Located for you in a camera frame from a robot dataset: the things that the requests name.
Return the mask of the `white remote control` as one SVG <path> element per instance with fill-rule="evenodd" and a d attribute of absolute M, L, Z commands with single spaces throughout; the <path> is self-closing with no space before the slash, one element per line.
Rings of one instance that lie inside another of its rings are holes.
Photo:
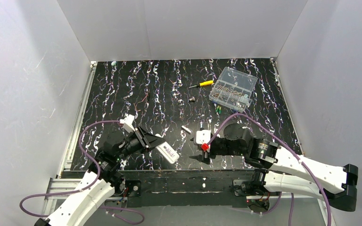
<path fill-rule="evenodd" d="M 170 164 L 176 163 L 180 157 L 172 146 L 165 140 L 159 142 L 159 145 L 156 146 L 156 150 L 158 150 Z"/>

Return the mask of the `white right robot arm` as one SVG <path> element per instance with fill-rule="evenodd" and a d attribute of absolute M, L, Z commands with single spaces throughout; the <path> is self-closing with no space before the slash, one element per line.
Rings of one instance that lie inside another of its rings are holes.
<path fill-rule="evenodd" d="M 222 137 L 212 136 L 206 129 L 196 131 L 193 141 L 201 154 L 192 159 L 210 164 L 216 156 L 242 156 L 255 168 L 250 179 L 233 182 L 231 188 L 236 196 L 286 192 L 327 201 L 338 210 L 356 210 L 357 166 L 337 167 L 294 156 L 287 148 L 255 137 L 236 123 L 227 125 Z"/>

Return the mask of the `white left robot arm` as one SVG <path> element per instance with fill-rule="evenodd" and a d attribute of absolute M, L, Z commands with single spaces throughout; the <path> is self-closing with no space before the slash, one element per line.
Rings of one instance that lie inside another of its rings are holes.
<path fill-rule="evenodd" d="M 134 153 L 159 151 L 171 164 L 179 155 L 157 135 L 141 127 L 130 130 L 119 139 L 108 139 L 97 151 L 95 163 L 89 166 L 76 188 L 68 195 L 62 205 L 46 217 L 40 217 L 37 226 L 82 226 L 98 210 L 105 200 L 114 194 L 127 193 L 124 175 L 120 173 L 121 162 Z"/>

